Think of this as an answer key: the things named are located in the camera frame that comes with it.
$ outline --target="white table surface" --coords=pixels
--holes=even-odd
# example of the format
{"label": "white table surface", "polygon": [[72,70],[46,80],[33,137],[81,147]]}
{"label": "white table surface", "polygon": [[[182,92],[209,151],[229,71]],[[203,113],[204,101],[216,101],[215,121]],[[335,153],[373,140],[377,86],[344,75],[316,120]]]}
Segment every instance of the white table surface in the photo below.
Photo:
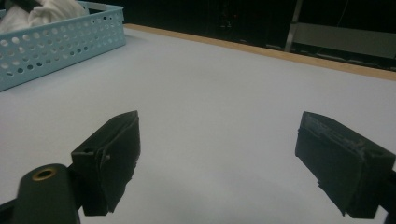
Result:
{"label": "white table surface", "polygon": [[127,45],[0,92],[0,203],[108,119],[138,110],[142,155],[116,212],[81,223],[383,223],[342,217],[294,156],[301,115],[396,153],[396,82],[126,30]]}

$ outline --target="perforated basket wall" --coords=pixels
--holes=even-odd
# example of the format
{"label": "perforated basket wall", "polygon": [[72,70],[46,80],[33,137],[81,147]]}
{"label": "perforated basket wall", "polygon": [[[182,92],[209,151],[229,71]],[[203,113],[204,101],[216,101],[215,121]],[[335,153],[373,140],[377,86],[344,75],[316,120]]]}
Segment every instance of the perforated basket wall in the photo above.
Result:
{"label": "perforated basket wall", "polygon": [[125,45],[122,7],[79,3],[100,12],[0,35],[0,91]]}

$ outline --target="white fabric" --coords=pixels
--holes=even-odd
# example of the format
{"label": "white fabric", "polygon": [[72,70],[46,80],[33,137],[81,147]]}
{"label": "white fabric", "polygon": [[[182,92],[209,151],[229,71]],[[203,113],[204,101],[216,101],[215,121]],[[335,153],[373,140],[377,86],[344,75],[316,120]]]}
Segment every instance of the white fabric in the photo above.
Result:
{"label": "white fabric", "polygon": [[42,7],[35,7],[30,13],[18,6],[10,8],[0,22],[0,34],[86,15],[84,8],[75,0],[37,2]]}

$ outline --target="wooden table edge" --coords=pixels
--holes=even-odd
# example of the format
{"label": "wooden table edge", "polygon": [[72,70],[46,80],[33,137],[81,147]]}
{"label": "wooden table edge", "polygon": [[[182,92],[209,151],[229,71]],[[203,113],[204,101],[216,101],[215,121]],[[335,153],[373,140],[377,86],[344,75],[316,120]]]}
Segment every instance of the wooden table edge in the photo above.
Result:
{"label": "wooden table edge", "polygon": [[131,24],[131,23],[124,24],[124,27],[127,29],[152,33],[155,35],[171,36],[171,37],[176,37],[176,38],[180,38],[180,39],[220,46],[220,47],[224,47],[224,48],[228,48],[228,49],[242,50],[245,52],[260,54],[263,56],[278,58],[278,59],[287,60],[287,61],[291,61],[291,62],[295,62],[295,63],[305,63],[305,64],[314,65],[314,66],[330,68],[333,70],[363,75],[363,76],[367,76],[367,77],[377,77],[377,78],[383,78],[383,79],[387,79],[387,80],[396,81],[396,72],[391,72],[391,71],[386,71],[386,70],[381,70],[381,69],[376,69],[376,68],[364,67],[364,66],[359,66],[359,65],[350,64],[350,63],[334,62],[334,61],[329,61],[329,60],[325,60],[325,59],[308,57],[308,56],[304,56],[304,55],[293,54],[293,53],[288,53],[288,52],[279,51],[279,50],[253,47],[253,46],[249,46],[249,45],[238,44],[238,43],[224,41],[224,40],[218,40],[218,39],[213,39],[213,38],[208,38],[208,37],[203,37],[203,36],[198,36],[198,35],[182,34],[182,33],[178,33],[178,32],[167,31],[167,30],[162,30],[162,29],[157,29],[157,28],[152,28],[152,27],[147,27],[147,26],[141,26],[141,25],[136,25],[136,24]]}

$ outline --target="brass screw hole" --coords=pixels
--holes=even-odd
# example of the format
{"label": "brass screw hole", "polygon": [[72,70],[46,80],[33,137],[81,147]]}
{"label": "brass screw hole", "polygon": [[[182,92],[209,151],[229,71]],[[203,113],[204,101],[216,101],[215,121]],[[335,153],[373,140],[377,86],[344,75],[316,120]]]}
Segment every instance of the brass screw hole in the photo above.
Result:
{"label": "brass screw hole", "polygon": [[56,174],[56,169],[55,168],[53,168],[53,167],[45,168],[45,169],[37,171],[33,175],[33,180],[34,181],[46,180],[48,178],[53,177],[55,174]]}

